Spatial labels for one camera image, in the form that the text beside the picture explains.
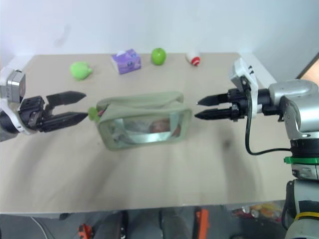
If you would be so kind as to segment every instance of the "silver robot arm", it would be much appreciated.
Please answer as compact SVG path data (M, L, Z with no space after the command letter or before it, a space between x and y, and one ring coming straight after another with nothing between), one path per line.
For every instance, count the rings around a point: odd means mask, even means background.
M195 116L202 120L231 119L247 116L245 146L252 155L273 151L290 151L284 159L291 164L296 180L287 183L283 209L286 239L319 239L319 89L306 80L271 84L258 90L255 72L243 59L235 62L230 80L237 87L226 94L208 96L199 105L216 106L231 103L228 109L209 109ZM291 148L252 152L249 147L251 119L257 114L278 115L284 121ZM286 226L286 216L294 221Z
M67 112L53 115L56 106L78 102L86 95L68 91L47 96L44 108L41 96L23 100L25 94L25 74L4 67L0 73L0 142L15 138L18 133L31 135L50 132L76 125L88 114Z

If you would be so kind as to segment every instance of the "transparent pouch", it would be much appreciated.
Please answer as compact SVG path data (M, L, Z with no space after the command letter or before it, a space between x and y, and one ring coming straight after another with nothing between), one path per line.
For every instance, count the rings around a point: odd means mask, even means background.
M182 140L192 114L179 92L104 99L97 110L97 128L110 150Z

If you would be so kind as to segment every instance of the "red and white bottle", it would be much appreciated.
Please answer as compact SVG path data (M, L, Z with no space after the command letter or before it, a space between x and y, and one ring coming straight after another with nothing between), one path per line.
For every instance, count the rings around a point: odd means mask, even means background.
M192 64L193 66L198 66L200 63L200 56L199 52L197 51L190 51L186 54L187 61Z

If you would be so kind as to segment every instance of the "yellow ring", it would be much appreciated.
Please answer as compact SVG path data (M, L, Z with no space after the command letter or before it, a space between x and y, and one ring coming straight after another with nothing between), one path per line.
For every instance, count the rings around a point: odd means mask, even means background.
M303 213L299 213L296 217L295 220L298 220L301 217L315 217L315 218L319 218L319 213L314 213L314 212L303 212Z

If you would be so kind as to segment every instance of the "table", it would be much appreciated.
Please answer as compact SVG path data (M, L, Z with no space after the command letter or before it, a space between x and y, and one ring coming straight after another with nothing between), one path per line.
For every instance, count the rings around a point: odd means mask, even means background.
M25 69L25 97L68 90L87 94L76 104L57 107L57 114L85 112L106 97L177 90L197 113L205 109L196 105L199 99L234 87L228 73L238 57L203 54L201 64L193 67L184 54L169 54L164 65L155 66L150 55L142 54L142 69L118 75L106 54L39 55ZM94 70L82 82L69 74L75 61L87 61ZM118 152L104 147L88 119L50 133L18 135L0 144L0 212L87 212L284 199L286 183L293 178L290 166L283 163L289 153L249 155L245 124L245 120L193 118L182 142ZM258 115L252 124L252 150L278 146L289 146L284 124L277 117Z

